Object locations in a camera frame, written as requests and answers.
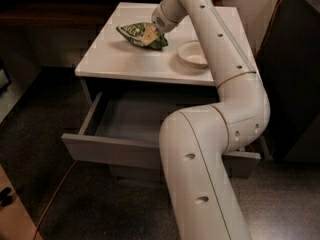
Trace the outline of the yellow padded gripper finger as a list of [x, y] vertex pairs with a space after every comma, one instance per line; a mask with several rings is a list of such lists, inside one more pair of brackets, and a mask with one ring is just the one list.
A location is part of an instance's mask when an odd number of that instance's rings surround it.
[[150, 43], [152, 43], [158, 38], [158, 34], [159, 34], [159, 31], [155, 26], [146, 25], [140, 41], [144, 46], [148, 46]]

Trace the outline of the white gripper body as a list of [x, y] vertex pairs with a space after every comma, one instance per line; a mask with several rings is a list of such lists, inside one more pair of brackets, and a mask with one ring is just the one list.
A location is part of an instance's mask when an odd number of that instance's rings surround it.
[[177, 23], [167, 18], [161, 8], [158, 5], [153, 11], [151, 16], [152, 24], [159, 30], [160, 33], [169, 33], [177, 27]]

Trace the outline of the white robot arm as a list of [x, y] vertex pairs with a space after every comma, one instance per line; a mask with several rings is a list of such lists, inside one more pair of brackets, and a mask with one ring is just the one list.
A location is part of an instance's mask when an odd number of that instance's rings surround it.
[[270, 118], [260, 74], [212, 0], [163, 0], [152, 15], [162, 32], [189, 17], [218, 102], [180, 109], [162, 123], [159, 149], [181, 240], [252, 240], [222, 157], [256, 140]]

